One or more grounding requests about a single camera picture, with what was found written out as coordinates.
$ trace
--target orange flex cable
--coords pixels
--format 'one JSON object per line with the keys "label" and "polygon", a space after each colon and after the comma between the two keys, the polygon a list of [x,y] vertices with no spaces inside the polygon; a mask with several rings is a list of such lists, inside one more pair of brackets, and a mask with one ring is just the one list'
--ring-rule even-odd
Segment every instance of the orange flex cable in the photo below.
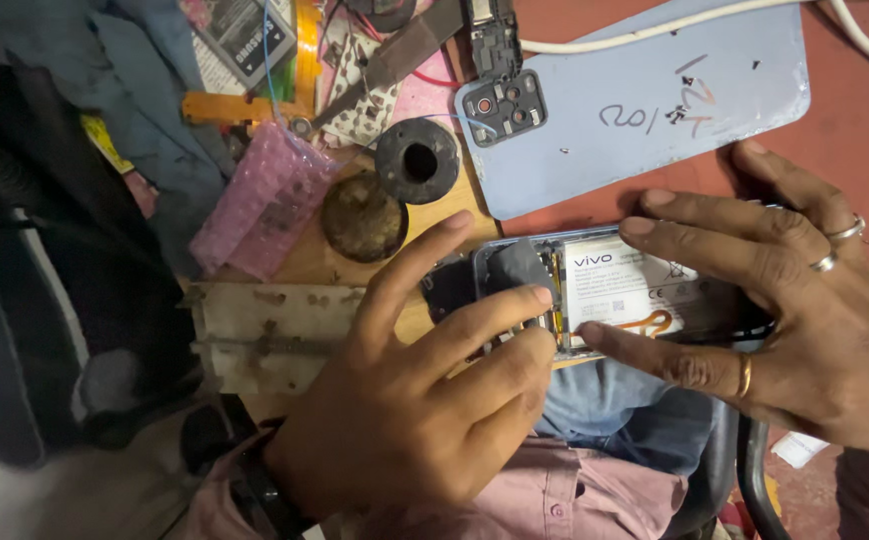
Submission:
{"label": "orange flex cable", "polygon": [[[658,322],[656,322],[656,319],[658,317],[664,317],[664,320],[662,320],[661,322],[658,323]],[[615,328],[627,330],[630,328],[640,327],[641,328],[641,336],[647,336],[648,335],[648,327],[655,326],[656,328],[648,336],[649,338],[655,338],[659,334],[668,330],[668,328],[670,328],[672,325],[672,321],[674,321],[674,318],[672,317],[671,313],[668,313],[668,311],[665,309],[657,309],[655,312],[651,313],[647,317],[644,317],[644,319],[642,319],[640,321],[634,321],[633,323],[624,323],[622,325],[615,325]],[[574,338],[576,336],[578,336],[577,333],[571,332],[572,338]]]}
{"label": "orange flex cable", "polygon": [[315,110],[315,87],[321,75],[318,58],[319,11],[313,0],[297,0],[298,53],[294,64],[294,103]]}

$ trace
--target hand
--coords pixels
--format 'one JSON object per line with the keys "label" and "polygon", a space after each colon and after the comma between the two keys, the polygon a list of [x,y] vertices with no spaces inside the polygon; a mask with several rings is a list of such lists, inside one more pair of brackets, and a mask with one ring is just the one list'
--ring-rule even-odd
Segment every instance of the hand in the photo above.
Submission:
{"label": "hand", "polygon": [[468,211],[452,215],[371,279],[343,351],[265,449],[276,484],[306,517],[469,501],[540,417],[556,350],[542,328],[525,329],[445,376],[491,338],[547,312],[547,288],[519,287],[465,306],[412,345],[394,335],[408,295],[458,248],[471,223]]}
{"label": "hand", "polygon": [[[589,323],[593,349],[681,387],[714,394],[750,416],[833,443],[869,450],[869,261],[850,229],[844,194],[787,159],[747,141],[734,162],[773,185],[798,212],[693,193],[648,190],[657,221],[627,218],[628,245],[741,286],[775,318],[751,357],[747,393],[739,353],[688,347]],[[835,267],[809,268],[834,249]]]}

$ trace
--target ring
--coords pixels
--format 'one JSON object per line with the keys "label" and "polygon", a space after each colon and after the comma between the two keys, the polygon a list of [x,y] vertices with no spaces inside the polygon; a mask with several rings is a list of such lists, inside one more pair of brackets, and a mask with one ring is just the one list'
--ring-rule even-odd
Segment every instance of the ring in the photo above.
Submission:
{"label": "ring", "polygon": [[863,231],[866,227],[865,218],[855,214],[855,224],[851,226],[848,230],[842,230],[841,232],[835,232],[834,234],[825,234],[825,237],[828,240],[844,240],[850,239],[855,235],[860,235],[861,231]]}
{"label": "ring", "polygon": [[835,264],[838,262],[838,255],[834,250],[828,253],[828,256],[825,256],[822,260],[811,265],[811,269],[814,272],[827,272],[835,267]]}
{"label": "ring", "polygon": [[747,352],[740,353],[740,380],[738,381],[738,393],[736,398],[744,399],[748,389],[752,386],[752,355]]}

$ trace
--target pink bubble wrap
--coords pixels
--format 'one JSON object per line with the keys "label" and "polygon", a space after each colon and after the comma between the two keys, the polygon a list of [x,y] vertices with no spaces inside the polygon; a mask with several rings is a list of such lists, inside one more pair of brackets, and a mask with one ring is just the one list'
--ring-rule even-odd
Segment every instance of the pink bubble wrap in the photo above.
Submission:
{"label": "pink bubble wrap", "polygon": [[271,122],[255,131],[235,177],[188,249],[207,274],[230,264],[266,280],[331,186],[328,156]]}

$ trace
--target red table surface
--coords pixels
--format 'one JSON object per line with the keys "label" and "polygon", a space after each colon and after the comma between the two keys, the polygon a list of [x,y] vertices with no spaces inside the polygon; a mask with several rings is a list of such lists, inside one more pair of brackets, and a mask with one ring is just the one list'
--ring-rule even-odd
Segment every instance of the red table surface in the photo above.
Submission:
{"label": "red table surface", "polygon": [[[521,37],[565,43],[663,2],[659,0],[515,0]],[[825,4],[801,6],[811,106],[803,118],[759,134],[757,141],[847,194],[867,221],[869,239],[869,59],[858,52]],[[869,1],[849,8],[869,35]],[[648,188],[746,196],[726,148],[626,178],[530,214],[501,222],[508,237],[581,229],[631,215]]]}

